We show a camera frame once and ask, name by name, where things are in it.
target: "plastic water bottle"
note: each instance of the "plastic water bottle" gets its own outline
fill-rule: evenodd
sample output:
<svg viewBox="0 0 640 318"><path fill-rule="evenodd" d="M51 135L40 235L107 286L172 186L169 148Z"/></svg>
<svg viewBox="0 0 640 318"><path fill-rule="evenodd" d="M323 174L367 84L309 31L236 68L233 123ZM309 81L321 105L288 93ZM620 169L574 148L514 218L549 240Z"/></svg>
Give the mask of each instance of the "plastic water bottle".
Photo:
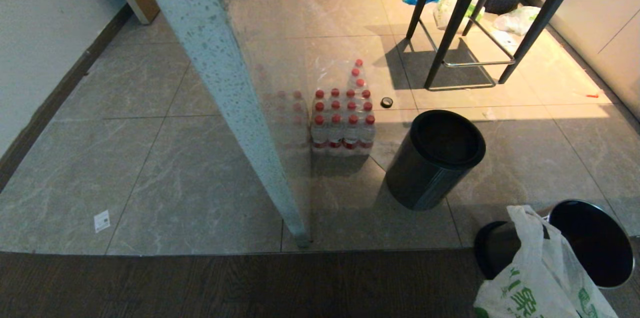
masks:
<svg viewBox="0 0 640 318"><path fill-rule="evenodd" d="M331 124L328 128L329 147L332 149L340 148L343 145L343 118L340 114L331 116Z"/></svg>
<svg viewBox="0 0 640 318"><path fill-rule="evenodd" d="M311 125L311 140L314 149L324 149L329 142L327 129L325 127L325 118L322 115L316 115Z"/></svg>
<svg viewBox="0 0 640 318"><path fill-rule="evenodd" d="M325 106L327 105L327 99L325 98L325 91L322 89L318 89L315 91L312 107L315 107L318 102L322 102L322 104L324 104Z"/></svg>
<svg viewBox="0 0 640 318"><path fill-rule="evenodd" d="M358 109L358 118L364 121L367 116L371 115L373 115L373 104L370 101L366 101L362 104L361 109Z"/></svg>
<svg viewBox="0 0 640 318"><path fill-rule="evenodd" d="M334 100L331 102L331 115L339 115L341 116L343 111L342 111L342 104L340 104L340 101L338 99Z"/></svg>
<svg viewBox="0 0 640 318"><path fill-rule="evenodd" d="M315 103L313 106L313 116L322 116L325 121L327 121L328 112L325 109L325 104L321 101Z"/></svg>
<svg viewBox="0 0 640 318"><path fill-rule="evenodd" d="M373 140L376 137L375 122L376 118L373 115L367 115L364 124L360 126L359 145L364 149L373 147Z"/></svg>
<svg viewBox="0 0 640 318"><path fill-rule="evenodd" d="M347 111L346 111L346 115L350 116L350 115L358 115L358 111L356 111L356 108L358 107L358 104L356 104L356 102L354 101L349 101L347 103Z"/></svg>
<svg viewBox="0 0 640 318"><path fill-rule="evenodd" d="M342 144L348 150L354 150L358 147L358 116L352 114L349 116L349 124L344 128L344 139Z"/></svg>

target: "floor tile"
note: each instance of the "floor tile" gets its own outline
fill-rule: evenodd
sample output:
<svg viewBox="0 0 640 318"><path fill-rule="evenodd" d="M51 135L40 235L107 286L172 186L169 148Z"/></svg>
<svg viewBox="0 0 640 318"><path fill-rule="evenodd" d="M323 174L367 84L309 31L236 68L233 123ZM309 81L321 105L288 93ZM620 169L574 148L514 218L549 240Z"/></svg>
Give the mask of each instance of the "floor tile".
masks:
<svg viewBox="0 0 640 318"><path fill-rule="evenodd" d="M108 254L279 252L281 229L222 116L167 117Z"/></svg>
<svg viewBox="0 0 640 318"><path fill-rule="evenodd" d="M406 35L416 6L409 5L403 0L382 0L382 6L384 6L386 17L391 26L391 33L394 35ZM420 15L421 19L434 19L434 6L436 6L435 2L425 4Z"/></svg>
<svg viewBox="0 0 640 318"><path fill-rule="evenodd" d="M388 170L400 148L411 123L418 115L416 109L378 110L375 112L375 143L371 158L383 170Z"/></svg>
<svg viewBox="0 0 640 318"><path fill-rule="evenodd" d="M640 124L619 104L547 106L631 236L640 234Z"/></svg>
<svg viewBox="0 0 640 318"><path fill-rule="evenodd" d="M391 34L381 0L304 0L306 37Z"/></svg>
<svg viewBox="0 0 640 318"><path fill-rule="evenodd" d="M506 206L545 209L585 200L613 213L591 175L544 106L451 109L471 120L486 141L486 155L446 196L462 245L488 223L507 220Z"/></svg>
<svg viewBox="0 0 640 318"><path fill-rule="evenodd" d="M178 43L178 38L160 12L151 24L142 24L135 15L126 22L111 45L142 45L149 43Z"/></svg>
<svg viewBox="0 0 640 318"><path fill-rule="evenodd" d="M306 36L309 0L227 0L233 31L241 40L281 40Z"/></svg>
<svg viewBox="0 0 640 318"><path fill-rule="evenodd" d="M169 116L219 115L220 111L196 69L187 70L169 108Z"/></svg>
<svg viewBox="0 0 640 318"><path fill-rule="evenodd" d="M188 66L178 43L116 46L94 63L54 119L165 116Z"/></svg>
<svg viewBox="0 0 640 318"><path fill-rule="evenodd" d="M0 195L0 250L105 254L162 119L52 122ZM94 215L109 211L96 233Z"/></svg>
<svg viewBox="0 0 640 318"><path fill-rule="evenodd" d="M411 211L384 183L385 172L366 156L314 157L311 238L305 251L459 248L446 202ZM301 250L286 230L283 252Z"/></svg>
<svg viewBox="0 0 640 318"><path fill-rule="evenodd" d="M345 87L353 62L362 59L374 110L384 109L383 97L393 99L391 109L416 108L393 37L307 38L305 51L311 90Z"/></svg>
<svg viewBox="0 0 640 318"><path fill-rule="evenodd" d="M543 104L610 104L618 99L592 70L576 62L548 31L543 31L518 66Z"/></svg>
<svg viewBox="0 0 640 318"><path fill-rule="evenodd" d="M435 28L434 22L428 22L426 26L436 44L439 44L442 31ZM507 83L492 88L467 88L438 92L426 90L423 85L434 61L435 52L425 30L418 27L410 41L406 40L404 35L396 35L394 38L419 109L535 106L541 104L518 69L511 75ZM494 47L489 38L476 31L469 33L469 36L462 40L457 37L451 45L446 60L459 61L464 55L468 55L469 51L475 56L474 60L476 61L502 61L506 59L505 54ZM486 83L489 82L487 77L497 81L504 69L505 65L487 65L482 69L478 67L441 67L437 80L441 82L469 82L470 84Z"/></svg>

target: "black trash can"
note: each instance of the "black trash can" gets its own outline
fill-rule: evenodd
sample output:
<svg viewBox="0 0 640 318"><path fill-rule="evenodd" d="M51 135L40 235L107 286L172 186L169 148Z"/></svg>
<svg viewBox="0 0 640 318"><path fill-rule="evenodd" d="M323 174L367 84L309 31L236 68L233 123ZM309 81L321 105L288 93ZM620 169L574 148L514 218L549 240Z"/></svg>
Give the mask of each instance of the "black trash can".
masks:
<svg viewBox="0 0 640 318"><path fill-rule="evenodd" d="M617 288L631 278L635 259L629 238L600 207L571 199L556 204L546 219L562 232L596 286ZM487 224L475 237L480 270L487 279L494 279L512 263L520 247L513 222Z"/></svg>
<svg viewBox="0 0 640 318"><path fill-rule="evenodd" d="M389 191L414 211L442 198L485 156L485 139L468 119L446 110L418 115L386 172Z"/></svg>

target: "terrazzo table leg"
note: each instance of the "terrazzo table leg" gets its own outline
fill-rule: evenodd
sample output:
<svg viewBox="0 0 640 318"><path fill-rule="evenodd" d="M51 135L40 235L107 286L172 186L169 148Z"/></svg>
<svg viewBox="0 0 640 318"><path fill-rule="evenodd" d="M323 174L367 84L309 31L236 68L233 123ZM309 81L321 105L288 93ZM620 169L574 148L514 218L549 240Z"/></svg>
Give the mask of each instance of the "terrazzo table leg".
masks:
<svg viewBox="0 0 640 318"><path fill-rule="evenodd" d="M295 242L300 247L308 246L309 192L305 192L308 186L288 180L228 23L224 1L158 0L158 3Z"/></svg>

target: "gray marble tile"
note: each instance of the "gray marble tile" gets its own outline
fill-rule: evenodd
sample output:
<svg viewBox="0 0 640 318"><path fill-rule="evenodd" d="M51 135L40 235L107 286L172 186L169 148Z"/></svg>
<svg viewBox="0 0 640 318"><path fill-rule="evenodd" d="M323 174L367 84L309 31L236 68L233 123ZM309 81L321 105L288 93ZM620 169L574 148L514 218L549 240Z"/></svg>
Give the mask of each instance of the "gray marble tile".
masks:
<svg viewBox="0 0 640 318"><path fill-rule="evenodd" d="M391 34L381 0L303 0L306 37Z"/></svg>
<svg viewBox="0 0 640 318"><path fill-rule="evenodd" d="M108 254L279 252L281 229L222 116L167 117Z"/></svg>
<svg viewBox="0 0 640 318"><path fill-rule="evenodd" d="M557 122L631 236L640 234L640 124L621 104L550 105Z"/></svg>
<svg viewBox="0 0 640 318"><path fill-rule="evenodd" d="M193 66L189 67L169 108L169 116L219 115L211 93Z"/></svg>
<svg viewBox="0 0 640 318"><path fill-rule="evenodd" d="M385 172L366 156L314 156L311 238L296 247L284 232L283 252L459 248L446 202L428 211L411 211L384 183Z"/></svg>
<svg viewBox="0 0 640 318"><path fill-rule="evenodd" d="M115 46L96 60L54 119L165 116L188 66L178 43Z"/></svg>
<svg viewBox="0 0 640 318"><path fill-rule="evenodd" d="M544 106L493 107L489 114L485 110L451 110L474 121L486 141L482 162L446 197L462 245L473 246L486 224L508 220L507 206L528 204L541 210L579 199L612 213Z"/></svg>
<svg viewBox="0 0 640 318"><path fill-rule="evenodd" d="M105 254L161 118L52 122L0 195L0 250ZM109 210L96 233L94 215Z"/></svg>
<svg viewBox="0 0 640 318"><path fill-rule="evenodd" d="M111 45L142 45L149 43L178 43L178 38L160 12L151 24L142 24L135 15L126 22L111 41Z"/></svg>

